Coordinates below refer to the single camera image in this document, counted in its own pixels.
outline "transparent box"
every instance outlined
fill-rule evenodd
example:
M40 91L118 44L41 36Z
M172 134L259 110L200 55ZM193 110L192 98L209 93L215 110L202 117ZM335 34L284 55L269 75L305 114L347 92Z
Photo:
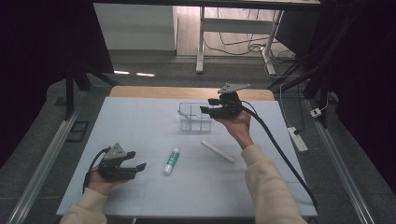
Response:
M180 103L178 114L180 118L180 130L192 132L210 132L212 119L208 114L201 112L200 106L212 107L202 103Z

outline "glue stick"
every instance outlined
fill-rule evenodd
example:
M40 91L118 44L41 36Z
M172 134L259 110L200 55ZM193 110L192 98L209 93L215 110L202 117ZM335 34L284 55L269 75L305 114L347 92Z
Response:
M171 156L168 159L168 162L165 165L165 168L163 169L163 173L166 175L170 175L172 172L173 167L175 166L175 163L177 161L178 155L180 154L180 149L175 147L175 149L172 151Z

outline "person's arm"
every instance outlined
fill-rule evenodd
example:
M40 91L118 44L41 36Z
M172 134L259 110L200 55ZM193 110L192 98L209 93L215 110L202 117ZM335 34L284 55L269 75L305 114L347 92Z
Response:
M90 176L90 183L85 188L84 194L78 204L70 206L69 210L61 219L62 224L104 224L107 218L103 214L103 208L107 200L108 193L118 184L125 181L108 181L103 179L98 172L97 166L93 168Z
M217 119L238 142L247 164L245 180L255 207L257 224L306 223L276 165L254 145L249 132L250 115L242 111L234 119Z

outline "beige sleeve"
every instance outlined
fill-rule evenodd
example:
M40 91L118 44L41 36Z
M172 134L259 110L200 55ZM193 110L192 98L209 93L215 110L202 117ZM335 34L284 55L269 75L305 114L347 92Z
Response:
M257 224L306 223L286 181L258 145L242 151L247 164L245 180L254 204Z
M103 208L107 196L100 194L93 189L85 188L85 192L78 204L70 206L69 210L62 217L61 224L105 224L107 219L103 214Z

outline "hand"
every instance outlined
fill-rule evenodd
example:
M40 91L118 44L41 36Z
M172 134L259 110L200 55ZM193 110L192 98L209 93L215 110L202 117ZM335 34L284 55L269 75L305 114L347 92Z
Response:
M235 138L239 146L244 149L250 145L253 145L253 141L250 137L250 119L251 116L246 111L242 111L233 119L215 119L222 123L226 128L228 133Z
M108 193L117 185L123 184L128 180L108 180L102 178L98 173L98 166L92 168L90 175L90 183L88 184L89 189L93 189L103 195L108 195Z

